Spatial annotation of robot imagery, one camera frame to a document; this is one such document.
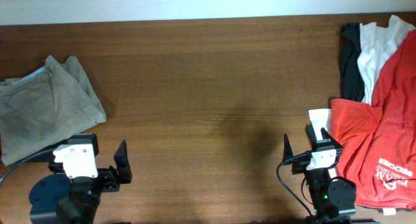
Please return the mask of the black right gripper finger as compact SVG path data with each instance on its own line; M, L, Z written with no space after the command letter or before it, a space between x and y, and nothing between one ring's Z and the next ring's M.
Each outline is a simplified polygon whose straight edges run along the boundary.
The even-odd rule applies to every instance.
M293 151L290 145L289 137L287 134L284 134L283 136L283 158L282 163L288 164L292 158L294 157Z
M325 128L321 128L320 132L323 139L327 142L330 142L335 149L341 149L341 144L337 140L335 140Z

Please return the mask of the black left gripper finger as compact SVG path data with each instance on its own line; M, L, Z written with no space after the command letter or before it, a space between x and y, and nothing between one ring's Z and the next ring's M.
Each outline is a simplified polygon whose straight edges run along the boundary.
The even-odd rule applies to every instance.
M130 184L132 181L132 172L129 165L127 156L127 143L123 140L114 154L114 161L116 163L116 169L118 172L119 180L121 184Z
M68 144L92 144L94 156L99 154L98 137L94 133L74 134L66 140Z

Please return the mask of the khaki green shorts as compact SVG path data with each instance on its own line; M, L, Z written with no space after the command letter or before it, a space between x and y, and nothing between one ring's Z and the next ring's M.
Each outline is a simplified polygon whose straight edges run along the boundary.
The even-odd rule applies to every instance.
M76 56L1 81L1 161L8 166L106 122L104 108Z

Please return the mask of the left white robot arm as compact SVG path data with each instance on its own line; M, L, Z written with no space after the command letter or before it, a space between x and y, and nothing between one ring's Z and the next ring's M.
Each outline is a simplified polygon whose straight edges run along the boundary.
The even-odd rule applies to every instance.
M75 134L51 148L52 172L31 189L32 223L94 222L101 194L118 192L132 181L127 144L122 141L114 154L115 166L98 168L98 137L94 133Z

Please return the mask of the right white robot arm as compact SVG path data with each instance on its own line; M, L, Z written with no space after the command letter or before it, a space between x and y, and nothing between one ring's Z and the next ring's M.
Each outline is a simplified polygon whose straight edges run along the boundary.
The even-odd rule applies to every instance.
M336 167L343 146L327 130L322 128L323 139L313 142L311 150L294 155L289 137L283 138L283 158L276 168L276 175L282 186L306 209L306 223L351 223L351 215L356 213L356 185L344 177L330 175ZM303 174L314 210L283 182L280 168L291 166L293 175Z

